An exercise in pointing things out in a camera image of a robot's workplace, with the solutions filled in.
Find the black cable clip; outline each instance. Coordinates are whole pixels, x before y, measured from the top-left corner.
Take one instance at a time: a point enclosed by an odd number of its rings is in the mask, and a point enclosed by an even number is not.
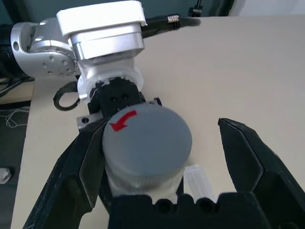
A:
[[[61,106],[59,104],[61,97],[65,94],[65,93],[70,93],[70,92],[78,92],[77,91],[77,81],[73,81],[73,82],[69,82],[66,85],[64,85],[63,87],[61,87],[55,94],[53,101],[54,101],[54,106],[60,110],[60,111],[70,111],[73,110],[75,107],[77,107],[78,103],[81,101],[79,98],[76,100],[75,103],[73,103],[71,106]]]

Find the floor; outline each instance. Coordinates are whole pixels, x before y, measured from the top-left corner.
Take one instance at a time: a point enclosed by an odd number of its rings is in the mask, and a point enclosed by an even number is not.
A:
[[[8,115],[12,111],[3,109],[19,108],[26,104],[0,105],[0,115]],[[26,124],[28,113],[15,113],[12,119],[18,124]],[[9,167],[12,177],[8,183],[0,185],[0,228],[10,229],[15,196],[17,191],[26,126],[10,128],[4,117],[0,116],[0,167]]]

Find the red arrow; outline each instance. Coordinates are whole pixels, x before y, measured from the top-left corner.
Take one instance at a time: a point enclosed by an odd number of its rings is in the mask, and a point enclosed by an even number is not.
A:
[[[131,118],[132,116],[137,115],[137,112],[135,110],[127,112],[126,114],[124,114],[122,116],[122,118],[120,118],[117,123],[110,123],[111,127],[113,128],[113,130],[115,132],[122,130],[124,127],[126,127],[127,125],[125,125],[124,123]]]

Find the beige table surface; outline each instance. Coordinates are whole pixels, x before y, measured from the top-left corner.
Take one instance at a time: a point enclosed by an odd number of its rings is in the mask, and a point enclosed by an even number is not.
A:
[[[34,82],[22,83],[9,91],[5,96],[0,97],[0,104],[29,101],[32,98]]]
[[[305,16],[204,18],[198,28],[145,39],[136,58],[146,99],[160,97],[193,135],[188,164],[205,171],[214,194],[234,191],[217,121],[227,117],[255,129],[305,189]],[[37,79],[31,103],[12,229],[21,229],[57,158],[77,136],[76,117],[53,106],[72,79]],[[72,103],[75,96],[66,97]],[[106,229],[98,199],[81,229]]]

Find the cable connector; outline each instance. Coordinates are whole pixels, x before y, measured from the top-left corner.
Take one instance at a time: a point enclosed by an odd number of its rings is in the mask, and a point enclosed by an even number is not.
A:
[[[151,37],[160,33],[178,30],[181,27],[198,26],[199,19],[182,18],[179,14],[171,14],[146,19],[147,26],[142,27],[143,38]]]

